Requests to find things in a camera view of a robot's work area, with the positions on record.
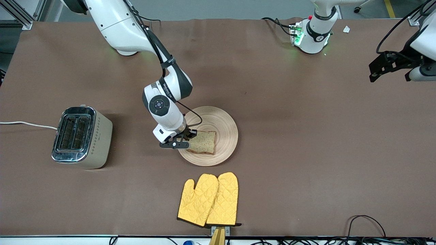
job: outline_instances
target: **stainless steel toaster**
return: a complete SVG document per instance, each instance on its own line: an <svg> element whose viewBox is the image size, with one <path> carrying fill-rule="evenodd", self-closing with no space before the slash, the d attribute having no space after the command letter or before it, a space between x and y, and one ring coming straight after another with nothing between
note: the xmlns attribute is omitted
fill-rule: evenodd
<svg viewBox="0 0 436 245"><path fill-rule="evenodd" d="M84 169L101 168L107 159L112 122L89 106L70 107L59 121L51 157Z"/></svg>

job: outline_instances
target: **robotic arm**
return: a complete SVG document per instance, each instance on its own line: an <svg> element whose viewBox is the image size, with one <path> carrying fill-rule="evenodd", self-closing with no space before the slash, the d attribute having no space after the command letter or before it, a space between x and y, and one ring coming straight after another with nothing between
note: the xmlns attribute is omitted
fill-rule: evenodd
<svg viewBox="0 0 436 245"><path fill-rule="evenodd" d="M86 14L89 10L104 38L120 54L133 55L139 51L149 51L159 58L163 75L158 81L144 88L142 100L158 123L153 134L160 141L160 146L188 149L187 141L195 137L197 131L188 128L184 115L175 102L191 94L192 82L160 40L142 23L133 5L128 0L62 2L76 13Z"/></svg>
<svg viewBox="0 0 436 245"><path fill-rule="evenodd" d="M428 0L411 14L418 10L419 14L422 14L423 7L429 6L427 10L430 10L435 4L436 0ZM427 12L430 14L424 20L419 31L406 42L400 52L378 51L389 34L385 36L377 48L379 56L369 64L371 82L375 82L383 74L400 69L411 69L405 75L406 81L436 81L436 10L433 12L425 11L423 16L427 15Z"/></svg>
<svg viewBox="0 0 436 245"><path fill-rule="evenodd" d="M291 27L291 42L303 52L316 54L327 45L331 28L337 20L335 5L358 4L363 0L310 0L315 4L311 19L305 19Z"/></svg>

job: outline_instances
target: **table surface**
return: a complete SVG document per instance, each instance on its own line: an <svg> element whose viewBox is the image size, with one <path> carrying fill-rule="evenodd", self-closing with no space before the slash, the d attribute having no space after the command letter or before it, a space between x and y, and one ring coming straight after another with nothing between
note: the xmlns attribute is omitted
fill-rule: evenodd
<svg viewBox="0 0 436 245"><path fill-rule="evenodd" d="M262 20L154 24L193 81L183 103L219 107L238 125L235 152L215 167L159 148L141 100L160 77L153 54L118 55L94 23L34 23L0 89L1 121L56 126L86 104L112 120L112 144L104 168L82 170L51 159L54 130L1 126L0 233L209 234L176 220L183 184L232 171L243 224L233 235L345 235L357 214L388 236L435 235L436 84L406 82L406 71L368 79L397 21L338 20L315 55ZM416 30L401 25L382 50L401 50ZM356 220L352 235L380 230Z"/></svg>

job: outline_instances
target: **oven mitt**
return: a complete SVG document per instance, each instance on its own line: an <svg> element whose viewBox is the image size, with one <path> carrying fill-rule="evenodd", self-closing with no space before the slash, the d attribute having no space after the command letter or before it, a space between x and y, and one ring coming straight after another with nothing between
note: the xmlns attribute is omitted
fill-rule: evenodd
<svg viewBox="0 0 436 245"><path fill-rule="evenodd" d="M187 180L180 200L178 220L204 227L218 191L218 179L202 174L194 189L194 180Z"/></svg>
<svg viewBox="0 0 436 245"><path fill-rule="evenodd" d="M238 179L232 172L218 177L218 193L206 221L207 226L238 226L236 208L238 206Z"/></svg>

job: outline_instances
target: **cable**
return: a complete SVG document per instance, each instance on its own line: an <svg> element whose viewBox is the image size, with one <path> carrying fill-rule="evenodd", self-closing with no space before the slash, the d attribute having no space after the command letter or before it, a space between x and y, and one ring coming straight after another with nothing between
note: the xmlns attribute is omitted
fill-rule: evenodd
<svg viewBox="0 0 436 245"><path fill-rule="evenodd" d="M291 34L291 33L287 32L287 31L285 30L284 27L289 28L289 26L280 23L280 21L279 21L278 18L276 18L275 20L273 20L273 19L270 18L270 17L263 17L262 20L270 20L270 21L274 22L274 24L279 25L280 28L282 28L283 32L286 33L286 34L288 34L289 36L293 36L293 37L296 37L296 36L297 36L296 34Z"/></svg>
<svg viewBox="0 0 436 245"><path fill-rule="evenodd" d="M172 241L175 245L178 245L178 244L177 244L173 239L171 239L171 238L169 238L169 237L166 237L166 239Z"/></svg>
<svg viewBox="0 0 436 245"><path fill-rule="evenodd" d="M413 14L414 12L416 12L418 9L420 9L421 8L421 6L422 5L420 5L420 6L418 6L416 9L414 9L412 12L410 12L410 13L408 13L406 16L404 16L404 18L402 18L398 23L396 23L395 25L394 25L394 27L392 27L392 29L383 37L383 39L380 41L380 43L378 44L378 46L377 46L377 49L375 50L375 52L377 53L377 54L382 54L383 52L380 52L380 47L382 46L382 44L383 44L383 42L389 37L389 35L405 20L405 19L407 19L407 17L408 16L410 16L411 14Z"/></svg>
<svg viewBox="0 0 436 245"><path fill-rule="evenodd" d="M29 123L29 122L22 122L22 121L18 121L18 122L0 122L0 124L27 124L27 125L35 126L35 127L49 128L49 129L58 130L58 129L55 128L55 127L44 126L44 125L38 125L38 124L33 124L33 123Z"/></svg>
<svg viewBox="0 0 436 245"><path fill-rule="evenodd" d="M189 107L187 107L186 105L180 103L180 101L176 101L177 103L181 104L184 108L188 109L189 111L191 111L192 113L194 113L196 116L198 116L200 118L200 122L199 123L195 123L195 124L191 124L191 125L187 125L186 127L193 127L193 126L197 126L200 125L203 122L203 119L201 118L201 116L199 114L197 114L195 111L191 110Z"/></svg>
<svg viewBox="0 0 436 245"><path fill-rule="evenodd" d="M260 242L252 243L251 245L258 245L258 244L262 244L262 245L272 245L271 243L269 243L269 242L267 242L267 241L263 241L263 240L261 240Z"/></svg>
<svg viewBox="0 0 436 245"><path fill-rule="evenodd" d="M386 237L386 232L385 232L385 229L383 228L383 226L376 220L376 219L374 219L373 217L371 217L371 216L368 216L368 215L356 215L351 221L350 221L350 226L348 227L348 234L347 234L347 238L345 239L345 245L348 245L348 240L349 240L349 238L350 238L350 233L351 233L351 226L352 226L352 224L353 224L353 221L355 220L355 219L357 219L357 218L359 218L359 217L366 217L366 218L369 218L369 219L372 219L372 220L374 220L379 226L380 226L380 228L381 228L381 230L383 231L383 237Z"/></svg>
<svg viewBox="0 0 436 245"><path fill-rule="evenodd" d="M138 16L139 16L140 18L145 19L145 20L149 20L149 21L159 21L159 23L161 22L160 20L154 20L154 19L148 19L148 18L142 17L142 16L140 16L139 14L138 14Z"/></svg>
<svg viewBox="0 0 436 245"><path fill-rule="evenodd" d="M151 47L153 48L154 52L156 53L156 56L159 59L159 62L162 64L164 61L162 60L162 56L160 55L159 49L157 48L156 43L153 41L153 39L151 39L150 34L148 33L148 26L146 26L141 21L141 19L140 19L141 16L139 15L138 10L136 10L133 5L130 5L128 0L123 0L123 2L127 6L127 8L130 10L130 12L133 13L133 17L135 18L136 23L141 27L143 33L145 34L148 41L150 42ZM165 77L165 75L166 75L166 70L165 70L165 68L162 68L162 77Z"/></svg>
<svg viewBox="0 0 436 245"><path fill-rule="evenodd" d="M114 245L117 240L118 240L118 236L111 237L110 240L109 240L109 245Z"/></svg>
<svg viewBox="0 0 436 245"><path fill-rule="evenodd" d="M427 13L427 11L436 3L434 2L432 5L430 5L430 7L428 7L425 11L424 11L424 7L425 5L427 5L429 2L431 2L432 0L427 0L425 1L423 4L421 4L421 7L419 8L419 14L421 14L422 16L429 16L430 13Z"/></svg>

